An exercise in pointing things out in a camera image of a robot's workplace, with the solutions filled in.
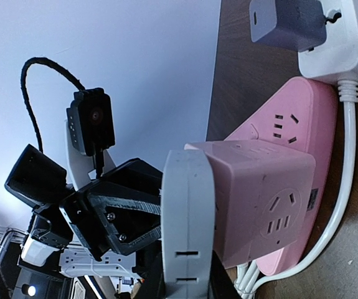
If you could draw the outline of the pink cube socket adapter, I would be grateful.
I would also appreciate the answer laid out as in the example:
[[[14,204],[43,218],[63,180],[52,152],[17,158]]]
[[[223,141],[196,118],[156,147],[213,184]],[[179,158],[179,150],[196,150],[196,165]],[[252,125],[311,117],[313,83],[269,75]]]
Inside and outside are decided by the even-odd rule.
[[[232,268],[293,243],[306,215],[316,162],[263,140],[188,143],[213,170],[214,250]]]

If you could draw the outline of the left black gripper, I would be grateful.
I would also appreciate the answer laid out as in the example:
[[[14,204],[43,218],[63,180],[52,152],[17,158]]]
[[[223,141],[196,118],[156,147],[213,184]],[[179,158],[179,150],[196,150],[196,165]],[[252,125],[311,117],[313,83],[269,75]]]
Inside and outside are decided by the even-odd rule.
[[[130,159],[76,191],[66,170],[27,145],[5,182],[35,214],[31,236],[63,249],[76,236],[96,260],[130,255],[161,238],[162,172]]]

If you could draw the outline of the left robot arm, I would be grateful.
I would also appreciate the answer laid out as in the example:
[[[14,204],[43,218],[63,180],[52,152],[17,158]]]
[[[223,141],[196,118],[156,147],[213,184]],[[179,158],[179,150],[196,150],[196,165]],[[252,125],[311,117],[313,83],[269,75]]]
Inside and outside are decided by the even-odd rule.
[[[58,281],[148,277],[161,252],[161,172],[135,158],[83,184],[66,176],[32,145],[10,172],[6,189],[32,208],[19,265]]]

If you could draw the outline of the white power strip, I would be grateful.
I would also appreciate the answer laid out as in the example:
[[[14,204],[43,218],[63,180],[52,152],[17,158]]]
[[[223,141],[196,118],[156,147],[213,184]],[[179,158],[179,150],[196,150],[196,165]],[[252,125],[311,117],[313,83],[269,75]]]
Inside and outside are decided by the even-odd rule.
[[[325,83],[358,80],[358,22],[355,1],[322,1],[326,41],[298,54],[301,75]]]

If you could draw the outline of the pink triangular power strip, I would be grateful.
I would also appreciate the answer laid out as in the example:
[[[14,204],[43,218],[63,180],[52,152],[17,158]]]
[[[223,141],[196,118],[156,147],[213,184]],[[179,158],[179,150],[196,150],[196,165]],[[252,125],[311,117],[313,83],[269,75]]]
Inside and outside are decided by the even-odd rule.
[[[309,153],[316,161],[308,207],[296,242],[256,260],[266,276],[294,267],[306,248],[329,172],[337,104],[337,94],[331,85],[294,77],[227,137],[269,141]]]

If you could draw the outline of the white pink plug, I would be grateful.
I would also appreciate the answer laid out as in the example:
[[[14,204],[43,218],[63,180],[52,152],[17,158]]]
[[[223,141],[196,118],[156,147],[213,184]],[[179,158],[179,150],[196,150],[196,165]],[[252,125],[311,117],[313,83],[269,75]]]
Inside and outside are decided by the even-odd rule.
[[[161,186],[166,298],[207,298],[214,225],[214,177],[206,155],[170,151]]]

